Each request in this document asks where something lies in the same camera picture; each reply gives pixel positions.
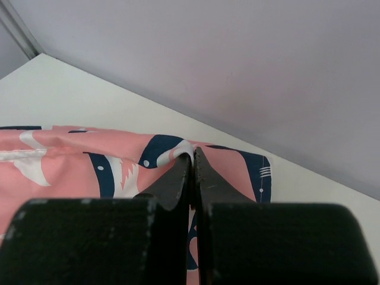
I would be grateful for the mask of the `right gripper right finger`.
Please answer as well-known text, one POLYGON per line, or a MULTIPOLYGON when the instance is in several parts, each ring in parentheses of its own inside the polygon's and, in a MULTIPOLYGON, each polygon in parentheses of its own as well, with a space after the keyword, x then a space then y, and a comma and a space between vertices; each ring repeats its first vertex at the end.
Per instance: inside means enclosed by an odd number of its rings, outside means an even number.
POLYGON ((195 152, 201 284, 373 284, 353 213, 338 204, 255 203, 195 152))

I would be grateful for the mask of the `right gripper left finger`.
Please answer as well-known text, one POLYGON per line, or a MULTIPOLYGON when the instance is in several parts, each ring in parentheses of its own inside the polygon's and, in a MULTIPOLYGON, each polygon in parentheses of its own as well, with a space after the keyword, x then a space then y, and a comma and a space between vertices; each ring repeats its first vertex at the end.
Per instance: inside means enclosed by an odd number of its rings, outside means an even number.
POLYGON ((1 245, 2 284, 185 284, 191 158, 124 199, 32 199, 1 245))

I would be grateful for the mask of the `pink shark print shorts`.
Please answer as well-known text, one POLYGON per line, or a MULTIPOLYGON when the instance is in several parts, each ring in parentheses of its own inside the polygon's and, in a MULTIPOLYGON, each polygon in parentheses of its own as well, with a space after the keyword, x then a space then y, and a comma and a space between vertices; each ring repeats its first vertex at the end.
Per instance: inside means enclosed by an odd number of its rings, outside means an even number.
POLYGON ((172 135, 96 128, 15 126, 1 129, 1 245, 14 214, 34 199, 124 199, 145 191, 182 154, 191 158, 185 284, 201 284, 195 208, 195 152, 255 203, 270 203, 265 156, 172 135))

